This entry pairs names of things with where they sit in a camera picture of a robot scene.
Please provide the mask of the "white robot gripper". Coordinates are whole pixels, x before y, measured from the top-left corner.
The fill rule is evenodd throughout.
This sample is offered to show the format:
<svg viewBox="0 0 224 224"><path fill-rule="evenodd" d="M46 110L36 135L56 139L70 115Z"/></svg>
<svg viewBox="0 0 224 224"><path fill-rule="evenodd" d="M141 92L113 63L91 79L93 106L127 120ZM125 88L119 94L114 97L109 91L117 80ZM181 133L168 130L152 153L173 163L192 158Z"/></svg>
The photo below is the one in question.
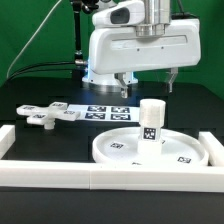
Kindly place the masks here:
<svg viewBox="0 0 224 224"><path fill-rule="evenodd" d="M138 37L134 27L96 29L89 44L89 68L99 75L115 73L121 97L131 94L123 72L170 68L169 93L178 75L177 67L196 65L201 58L199 20L173 20L162 36Z"/></svg>

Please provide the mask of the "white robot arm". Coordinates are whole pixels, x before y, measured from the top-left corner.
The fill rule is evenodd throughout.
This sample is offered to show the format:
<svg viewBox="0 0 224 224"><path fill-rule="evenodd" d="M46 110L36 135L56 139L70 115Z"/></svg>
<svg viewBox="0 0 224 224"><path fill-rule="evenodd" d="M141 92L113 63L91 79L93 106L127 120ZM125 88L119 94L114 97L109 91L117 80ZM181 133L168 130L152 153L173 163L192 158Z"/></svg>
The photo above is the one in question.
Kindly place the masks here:
<svg viewBox="0 0 224 224"><path fill-rule="evenodd" d="M99 0L83 84L126 98L138 71L167 71L172 85L178 69L201 58L200 21L184 11L171 12L171 0Z"/></svg>

